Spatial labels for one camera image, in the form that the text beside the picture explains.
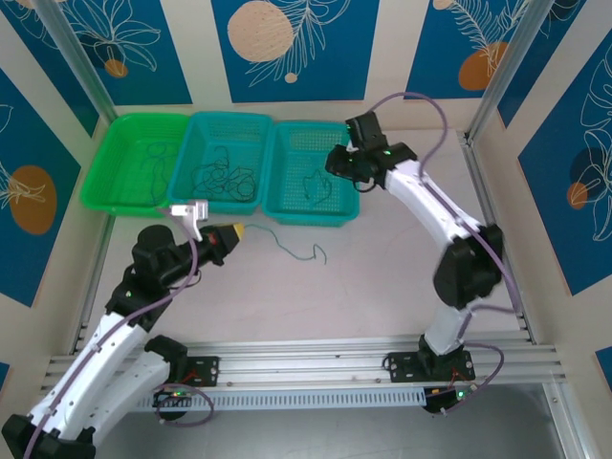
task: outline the orange circle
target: orange circle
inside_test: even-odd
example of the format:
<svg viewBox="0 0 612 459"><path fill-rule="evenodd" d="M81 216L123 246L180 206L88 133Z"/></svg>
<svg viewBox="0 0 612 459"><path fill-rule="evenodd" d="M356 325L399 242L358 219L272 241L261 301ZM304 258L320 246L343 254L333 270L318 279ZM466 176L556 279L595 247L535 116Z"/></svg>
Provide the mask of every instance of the orange circle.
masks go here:
<svg viewBox="0 0 612 459"><path fill-rule="evenodd" d="M267 0L253 0L242 5L229 19L228 38L243 59L269 62L289 51L294 43L294 28L278 6Z"/></svg>
<svg viewBox="0 0 612 459"><path fill-rule="evenodd" d="M586 205L588 194L589 192L584 184L575 182L571 184L570 188L567 190L567 202L570 203L572 208L579 210Z"/></svg>
<svg viewBox="0 0 612 459"><path fill-rule="evenodd" d="M23 165L12 174L12 183L9 187L16 191L17 196L10 202L11 214L15 223L23 231L33 235L47 232L54 223L57 210L57 194L54 181L42 167L37 165Z"/></svg>
<svg viewBox="0 0 612 459"><path fill-rule="evenodd" d="M453 0L433 0L433 2L431 2L433 4L433 8L435 8L436 10L445 10L447 8L450 8L452 6L452 4L454 3Z"/></svg>
<svg viewBox="0 0 612 459"><path fill-rule="evenodd" d="M467 91L482 91L487 89L493 76L493 71L499 65L506 53L508 43L500 41L492 43L486 50L478 50L468 57L459 70L459 84ZM492 69L489 59L492 58Z"/></svg>
<svg viewBox="0 0 612 459"><path fill-rule="evenodd" d="M120 60L116 59L108 59L104 63L104 70L108 72L108 75L115 78L125 78L127 77L127 67Z"/></svg>

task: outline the cable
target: cable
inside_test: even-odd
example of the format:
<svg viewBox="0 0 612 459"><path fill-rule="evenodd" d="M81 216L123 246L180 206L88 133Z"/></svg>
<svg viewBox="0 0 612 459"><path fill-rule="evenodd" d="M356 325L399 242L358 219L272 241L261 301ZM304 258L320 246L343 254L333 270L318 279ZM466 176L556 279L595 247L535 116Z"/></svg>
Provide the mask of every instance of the cable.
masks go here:
<svg viewBox="0 0 612 459"><path fill-rule="evenodd" d="M153 168L151 169L151 205L156 206L165 199L168 184L170 180L165 177L166 173L166 160L175 160L177 156L177 145L175 142L153 142L146 146L145 154L147 155L141 163L141 167L147 161L155 161ZM163 182L163 189L160 188L160 192L156 193L158 188L158 177Z"/></svg>
<svg viewBox="0 0 612 459"><path fill-rule="evenodd" d="M51 418L52 413L55 412L55 409L61 403L61 399L66 395L70 387L72 387L72 385L75 383L75 381L78 378L78 375L80 375L83 372L83 370L85 369L89 361L94 357L94 355L97 352L99 352L99 348L101 348L101 346L104 345L104 343L108 339L110 339L123 325L131 322L135 318L138 318L144 314L147 314L150 311L153 311L154 309L162 307L165 304L167 304L168 301L171 301L174 297L180 294L190 284L191 279L195 275L195 272L198 268L198 251L195 246L194 240L191 238L191 236L189 235L185 227L183 227L183 225L181 224L181 221L177 219L176 217L170 215L167 209L160 209L160 212L165 214L179 227L179 229L185 235L187 242L189 243L189 247L191 248L191 268L189 269L189 274L187 275L185 281L175 291L171 292L169 295L165 296L164 298L158 299L157 301L149 304L148 306L145 306L144 308L139 309L138 311L130 314L129 316L126 316L123 320L119 321L114 327L112 327L108 332L106 332L106 334L102 338L99 339L99 341L93 346L93 349L91 349L85 355L83 360L75 368L75 371L73 371L73 373L70 375L66 383L57 391L57 395L55 395L55 398L50 403L47 413L42 417L42 419L40 420L40 423L38 423L38 426L36 426L36 429L34 430L32 437L30 438L30 442L28 443L28 446L26 447L26 451L23 456L24 459L31 459L34 445L36 444L38 437L40 436L43 429L45 428L45 425L49 422L49 419Z"/></svg>
<svg viewBox="0 0 612 459"><path fill-rule="evenodd" d="M369 193L370 191L372 191L374 188L376 188L376 182L374 182L370 187L366 188L366 189L361 189L357 186L357 182L353 182L353 188L358 191L359 193Z"/></svg>
<svg viewBox="0 0 612 459"><path fill-rule="evenodd" d="M168 401L176 400L175 397L170 396L166 399L163 399L161 402L159 402L157 405L157 409L155 410L155 416L160 421L160 424L163 424L164 426L170 426L170 427L198 427L198 426L203 426L204 424L206 424L208 421L212 419L212 416L214 414L214 403L212 402L212 399L207 394L202 392L197 387L193 387L192 385L187 385L187 384L182 384L182 383L168 383L168 384L158 385L153 390L157 391L157 390L164 390L164 389L181 389L187 392L195 393L199 395L200 397L202 397L205 400L205 402L208 404L208 406L210 406L210 412L208 413L207 417L204 418L203 420L196 421L193 423L176 423L172 421L167 421L162 418L160 411L162 407L164 407Z"/></svg>
<svg viewBox="0 0 612 459"><path fill-rule="evenodd" d="M471 394L469 394L468 397L466 397L463 401L459 402L455 406L451 406L449 409L445 409L440 412L440 414L444 414L445 416L453 412L454 410L458 409L459 407L463 406L467 401L473 399L480 391L485 389L491 383L491 381L493 381L495 377L499 374L502 366L504 366L504 361L506 360L504 356L504 352L501 349L499 349L497 346L493 346L492 344L485 344L483 342L473 342L473 341L466 341L465 344L468 347L478 347L481 349L489 349L491 351L495 351L497 354L499 354L499 363L497 364L495 369L491 372L491 374L487 378L485 378L485 380L482 381L482 383L478 386L478 388L474 390Z"/></svg>
<svg viewBox="0 0 612 459"><path fill-rule="evenodd" d="M220 158L212 163L201 164L191 171L193 193L213 196L227 194L239 203L247 203L255 197L255 172L248 167L230 167L230 153L223 145L218 145L214 153L222 152Z"/></svg>
<svg viewBox="0 0 612 459"><path fill-rule="evenodd" d="M304 176L304 178L302 179L302 186L304 186L304 199L306 199L306 201L310 201L311 198L313 197L310 195L310 192L308 189L308 181L314 180L315 177L319 178L320 183L323 186L323 190L324 192L326 192L326 194L322 198L315 201L315 203L313 204L314 208L318 206L319 204L324 203L329 198L331 198L332 191L333 191L332 181L329 180L327 177L323 177L323 174L321 174L321 171L317 169L315 170L315 172L313 172L312 175Z"/></svg>
<svg viewBox="0 0 612 459"><path fill-rule="evenodd" d="M195 287L196 285L198 285L200 283L200 281L202 280L202 270L198 270L197 271L197 276L198 278L195 279L195 282L191 282L189 285L186 286L186 289L190 289L191 287ZM178 289L178 287L168 287L168 290L176 290Z"/></svg>
<svg viewBox="0 0 612 459"><path fill-rule="evenodd" d="M245 225L245 228L257 228L258 230L263 230L263 231L266 231L266 232L270 233L273 236L274 241L276 241L276 245L280 249L282 249L283 251L288 253L290 256L295 258L297 261L316 260L317 259L317 249L319 249L320 252L323 254L323 264L327 265L327 253L325 253L325 250L319 244L313 244L313 255L312 256L309 256L309 257L299 256L299 255L296 255L295 253L293 253L292 251L290 251L289 249L287 249L285 246L283 246L280 243L280 241L278 240L278 236L276 235L276 233L274 231L272 231L271 229L266 228L266 227L262 227L260 225L256 225L255 223L249 223L248 225Z"/></svg>
<svg viewBox="0 0 612 459"><path fill-rule="evenodd" d="M473 313L476 311L494 311L496 313L501 314L514 314L514 309L504 308L502 306L494 306L492 304L476 304L474 306L469 307L470 313L466 316L461 328L459 329L459 335L457 338L461 340L463 336L466 334L466 330L470 326L471 318L473 317Z"/></svg>
<svg viewBox="0 0 612 459"><path fill-rule="evenodd" d="M440 147L444 144L445 140L447 139L448 120L447 120L447 116L444 113L444 110L442 109L440 104L438 102L436 102L434 99L432 99L432 98L430 98L430 97L428 97L428 96L426 96L424 94L413 93L413 92L410 92L410 91L406 91L406 92L401 92L401 93L394 93L394 94L391 94L391 95L387 96L386 98L381 99L380 101L375 103L372 106L372 108L370 108L369 111L373 112L374 110L379 108L381 105L383 105L387 101L392 100L393 98L399 98L399 97L420 98L422 100L426 100L427 102L429 102L431 104L431 106L433 106L433 108L436 109L436 111L438 112L438 115L440 115L440 120L442 121L442 136L440 136L440 139L438 140L438 142L435 145L433 145L433 147L425 154L425 156L421 160L421 165L419 166L419 178L421 179L421 183L426 188L426 190L429 191L429 193L436 199L436 201L438 201L440 203L440 205L450 215L452 215L452 217L467 232L469 232L471 236L473 236L473 238L483 247L483 249L491 257L491 259L493 260L493 262L495 263L495 265L497 266L499 271L504 276L504 280L506 281L506 286L508 288L508 294L510 296L510 302L513 304L514 312L516 314L520 314L520 312L521 312L520 311L520 295L518 293L518 287L516 286L516 284L514 283L514 280L510 276L510 273L508 272L508 270L504 266L504 262L497 255L497 253L495 253L495 250L487 243L487 241L485 241L485 239L478 233L478 231L476 229L472 228L466 222L464 222L463 219L460 217L460 215L455 211L455 209L447 202L447 200L444 199L442 196L440 196L440 194L435 190L435 188L433 188L429 184L429 182L425 180L424 176L425 176L425 166L426 166L426 164L429 162L429 160L431 160L433 155L440 149Z"/></svg>

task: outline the green basket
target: green basket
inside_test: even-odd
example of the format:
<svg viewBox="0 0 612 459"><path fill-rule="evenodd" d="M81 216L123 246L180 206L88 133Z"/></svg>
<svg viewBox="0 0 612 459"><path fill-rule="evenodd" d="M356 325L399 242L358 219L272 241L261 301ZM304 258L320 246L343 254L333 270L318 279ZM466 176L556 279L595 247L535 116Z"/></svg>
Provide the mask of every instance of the green basket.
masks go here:
<svg viewBox="0 0 612 459"><path fill-rule="evenodd" d="M360 213L360 197L348 180L325 170L336 144L349 141L346 125L281 122L273 131L264 213L284 225L340 227Z"/></svg>
<svg viewBox="0 0 612 459"><path fill-rule="evenodd" d="M88 208L112 215L161 217L189 117L134 113L117 118L81 191Z"/></svg>

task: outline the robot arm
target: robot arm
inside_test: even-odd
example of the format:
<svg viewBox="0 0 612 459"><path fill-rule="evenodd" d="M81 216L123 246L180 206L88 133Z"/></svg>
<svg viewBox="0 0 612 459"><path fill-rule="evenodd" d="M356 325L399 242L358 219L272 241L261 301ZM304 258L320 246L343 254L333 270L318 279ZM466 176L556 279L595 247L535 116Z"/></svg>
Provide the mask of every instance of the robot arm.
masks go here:
<svg viewBox="0 0 612 459"><path fill-rule="evenodd" d="M191 227L190 232L195 230L197 227ZM223 265L243 231L242 225L199 229L197 265ZM141 231L132 255L134 264L113 292L96 332L60 382L28 416L12 415L4 424L2 434L15 458L24 457L34 431L41 426L32 459L93 458L96 446L137 400L163 383L178 383L185 377L186 347L157 336L144 346L135 363L109 385L120 364L144 342L171 299L123 324L102 345L98 344L100 338L132 313L167 298L172 285L189 273L192 264L189 244L176 246L172 232L162 225ZM84 364L84 370L70 383ZM57 394L66 388L50 412Z"/></svg>
<svg viewBox="0 0 612 459"><path fill-rule="evenodd" d="M420 175L417 155L405 144L389 145L374 112L346 122L350 142L336 145L327 158L328 172L353 182L360 192L375 186L400 199L429 231L442 252L433 276L440 304L433 324L420 342L419 361L429 381L449 381L451 368L465 351L460 335L468 304L491 294L501 272L463 224L471 226L501 256L501 230L483 227L454 204L427 174ZM366 189L357 183L371 183ZM430 192L441 196L453 215Z"/></svg>

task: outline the plastic basket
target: plastic basket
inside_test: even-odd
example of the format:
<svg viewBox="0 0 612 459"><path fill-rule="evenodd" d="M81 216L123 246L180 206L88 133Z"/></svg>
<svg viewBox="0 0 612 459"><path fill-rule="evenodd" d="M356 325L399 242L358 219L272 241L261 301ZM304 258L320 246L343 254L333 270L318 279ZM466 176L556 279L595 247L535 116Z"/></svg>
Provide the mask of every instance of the plastic basket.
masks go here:
<svg viewBox="0 0 612 459"><path fill-rule="evenodd" d="M285 225L339 227L360 212L353 184L325 170L337 143L347 144L344 124L281 122L273 131L273 152L263 209Z"/></svg>
<svg viewBox="0 0 612 459"><path fill-rule="evenodd" d="M193 115L168 188L170 201L208 199L211 212L253 213L263 196L272 126L265 115Z"/></svg>
<svg viewBox="0 0 612 459"><path fill-rule="evenodd" d="M135 113L117 118L87 175L81 200L113 215L161 217L189 117Z"/></svg>

